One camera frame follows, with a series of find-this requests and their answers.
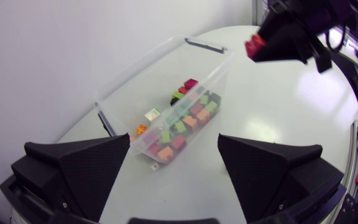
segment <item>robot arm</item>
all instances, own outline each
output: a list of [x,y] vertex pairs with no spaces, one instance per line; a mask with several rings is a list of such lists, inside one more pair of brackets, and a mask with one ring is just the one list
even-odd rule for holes
[[[328,36],[328,30],[338,25],[354,29],[355,7],[357,0],[277,1],[258,33],[245,43],[247,54],[255,62],[295,59],[307,63],[314,57],[322,73],[331,68],[331,57],[317,35]],[[327,45],[334,52],[341,49],[341,45],[334,49]]]

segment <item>toy block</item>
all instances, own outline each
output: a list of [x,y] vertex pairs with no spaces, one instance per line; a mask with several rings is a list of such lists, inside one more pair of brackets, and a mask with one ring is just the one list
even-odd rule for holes
[[185,131],[187,131],[185,124],[183,124],[182,121],[178,121],[175,123],[175,130],[177,131],[177,133],[184,133]]
[[266,42],[259,34],[254,34],[251,36],[250,41],[246,41],[244,45],[246,47],[248,57],[253,59],[255,54],[266,46]]
[[172,148],[176,149],[177,151],[182,151],[186,147],[186,139],[178,134],[171,142]]
[[209,121],[209,112],[206,109],[202,109],[196,116],[201,125],[205,125]]
[[135,133],[138,134],[138,135],[141,135],[144,131],[146,131],[147,129],[147,126],[144,125],[144,124],[140,124],[136,130],[135,130]]
[[208,98],[209,98],[208,95],[203,95],[200,97],[198,103],[205,106],[208,104]]
[[213,101],[210,101],[206,106],[205,106],[205,109],[208,110],[208,112],[210,114],[213,114],[218,108],[218,105],[213,102]]
[[157,155],[161,160],[165,162],[170,161],[171,159],[173,159],[174,156],[173,150],[169,146],[163,148],[161,151],[157,153]]
[[187,94],[187,97],[191,101],[197,100],[198,96],[199,96],[199,94],[197,92]]
[[198,81],[197,80],[194,80],[194,79],[189,79],[187,81],[185,81],[185,88],[186,89],[191,89],[193,86],[197,85]]
[[185,116],[182,121],[189,126],[189,128],[191,128],[191,130],[194,132],[194,131],[197,131],[197,120],[192,118],[190,115],[188,116]]
[[160,143],[169,143],[171,141],[171,134],[169,131],[163,131],[160,136]]
[[173,106],[179,99],[178,98],[172,98],[170,104]]
[[179,87],[178,89],[179,93],[186,94],[188,89],[186,89],[184,86]]
[[193,107],[190,108],[189,112],[191,115],[196,116],[202,109],[203,106],[199,103],[196,103]]
[[153,155],[157,155],[157,153],[161,151],[161,148],[156,144],[152,144],[147,151]]
[[178,91],[172,94],[172,98],[177,98],[180,100],[182,97],[183,97],[183,93],[179,93]]

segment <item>orange part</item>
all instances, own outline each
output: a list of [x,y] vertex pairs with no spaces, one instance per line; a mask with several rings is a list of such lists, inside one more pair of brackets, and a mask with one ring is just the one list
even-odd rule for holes
[[169,157],[173,156],[173,151],[169,146],[167,146],[163,148],[161,151],[159,151],[157,155],[162,160],[168,160]]
[[189,125],[193,131],[197,129],[197,120],[191,116],[185,116],[185,118],[183,118],[183,122]]
[[207,121],[209,119],[209,112],[206,109],[202,109],[196,116],[200,121]]

